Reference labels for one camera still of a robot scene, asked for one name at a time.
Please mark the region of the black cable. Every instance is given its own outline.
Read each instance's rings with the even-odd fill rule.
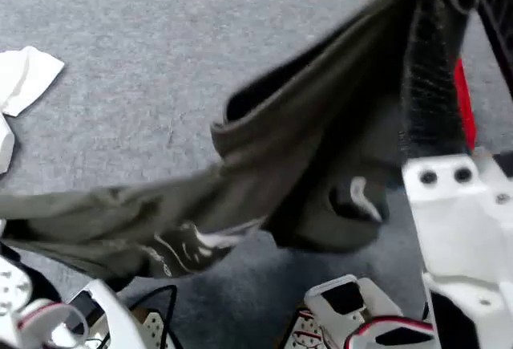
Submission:
[[[143,297],[139,298],[137,301],[135,301],[128,309],[134,310],[136,307],[141,305],[143,302],[146,302],[151,297],[157,295],[158,293],[163,293],[164,291],[170,290],[171,291],[171,297],[169,298],[169,304],[168,309],[166,311],[166,315],[164,317],[164,326],[165,330],[168,331],[169,335],[172,337],[173,343],[175,344],[176,349],[184,349],[182,347],[182,344],[176,337],[176,335],[169,330],[169,325],[171,324],[171,319],[173,316],[173,311],[175,310],[175,303],[176,303],[176,295],[178,293],[178,288],[176,285],[167,285],[162,286],[157,289],[154,289],[153,291],[150,291],[148,294],[145,294]],[[107,333],[105,337],[103,338],[100,345],[97,346],[96,349],[103,349],[105,345],[107,345],[107,341],[111,337],[110,333]],[[166,347],[166,333],[164,330],[162,330],[162,334],[160,336],[160,349],[165,349]]]

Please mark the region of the gray table surface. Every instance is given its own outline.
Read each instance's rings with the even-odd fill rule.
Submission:
[[[0,192],[88,189],[205,167],[217,158],[208,124],[225,99],[365,1],[0,0],[0,50],[32,45],[67,64],[33,107],[9,119],[18,147]],[[479,143],[509,149],[513,104],[476,18],[464,62]],[[380,238],[355,254],[279,250],[256,233],[214,269],[176,280],[173,326],[184,347],[273,347],[306,290],[348,273],[371,277],[418,317],[420,258],[402,193],[390,194],[390,210]],[[88,280],[24,257],[65,298]],[[164,283],[137,279],[122,296]]]

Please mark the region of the red part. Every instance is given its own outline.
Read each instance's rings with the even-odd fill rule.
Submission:
[[[463,70],[463,62],[461,59],[456,63],[454,83],[458,93],[459,111],[462,116],[467,144],[468,147],[473,150],[475,148],[477,129],[475,127],[474,114],[472,113],[471,94],[468,89],[467,79],[465,79],[465,71]]]

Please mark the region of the black screw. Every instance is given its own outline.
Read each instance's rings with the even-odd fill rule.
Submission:
[[[461,167],[454,173],[454,178],[458,183],[466,183],[472,179],[472,171],[467,167]]]
[[[438,177],[436,176],[436,172],[431,170],[426,170],[420,174],[420,181],[424,185],[432,185],[436,183],[437,179]]]

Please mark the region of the white towel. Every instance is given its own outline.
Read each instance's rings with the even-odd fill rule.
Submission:
[[[0,53],[0,110],[18,116],[50,86],[64,63],[34,47]],[[0,115],[0,173],[9,168],[14,134]]]

